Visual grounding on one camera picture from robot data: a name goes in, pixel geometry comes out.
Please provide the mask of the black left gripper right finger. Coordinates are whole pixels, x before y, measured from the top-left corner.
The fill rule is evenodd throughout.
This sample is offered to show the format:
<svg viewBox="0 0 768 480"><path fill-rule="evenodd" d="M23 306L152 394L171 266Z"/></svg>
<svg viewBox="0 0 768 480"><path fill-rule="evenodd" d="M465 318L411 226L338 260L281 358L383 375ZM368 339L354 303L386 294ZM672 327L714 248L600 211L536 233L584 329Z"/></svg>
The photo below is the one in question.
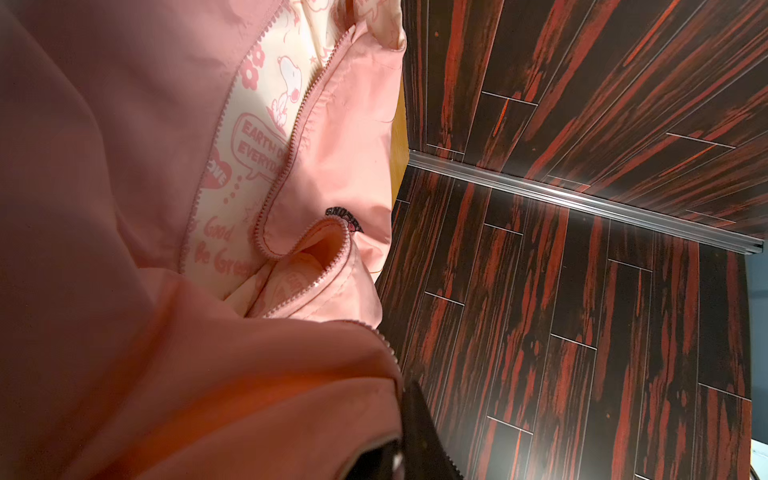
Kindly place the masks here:
<svg viewBox="0 0 768 480"><path fill-rule="evenodd" d="M460 480L445 452L420 385L408 383L401 403L404 479Z"/></svg>

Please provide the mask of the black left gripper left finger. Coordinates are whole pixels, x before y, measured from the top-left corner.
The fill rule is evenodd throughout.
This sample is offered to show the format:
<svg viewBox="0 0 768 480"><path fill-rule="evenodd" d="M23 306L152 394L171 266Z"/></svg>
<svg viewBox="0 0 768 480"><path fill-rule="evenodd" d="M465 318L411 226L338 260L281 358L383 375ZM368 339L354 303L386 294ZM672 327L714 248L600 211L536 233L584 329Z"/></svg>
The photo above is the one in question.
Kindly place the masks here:
<svg viewBox="0 0 768 480"><path fill-rule="evenodd" d="M396 480L404 478L404 460L399 441L391 441L359 456L346 480Z"/></svg>

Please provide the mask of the pink zip-up jacket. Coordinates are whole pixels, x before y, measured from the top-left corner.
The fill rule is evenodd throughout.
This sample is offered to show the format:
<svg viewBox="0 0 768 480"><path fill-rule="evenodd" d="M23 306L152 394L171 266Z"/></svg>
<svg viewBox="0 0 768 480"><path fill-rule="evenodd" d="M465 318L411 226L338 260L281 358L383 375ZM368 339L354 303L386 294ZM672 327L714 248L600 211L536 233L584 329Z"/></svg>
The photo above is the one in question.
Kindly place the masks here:
<svg viewBox="0 0 768 480"><path fill-rule="evenodd" d="M345 479L402 445L375 287L397 1L1 5L1 475Z"/></svg>

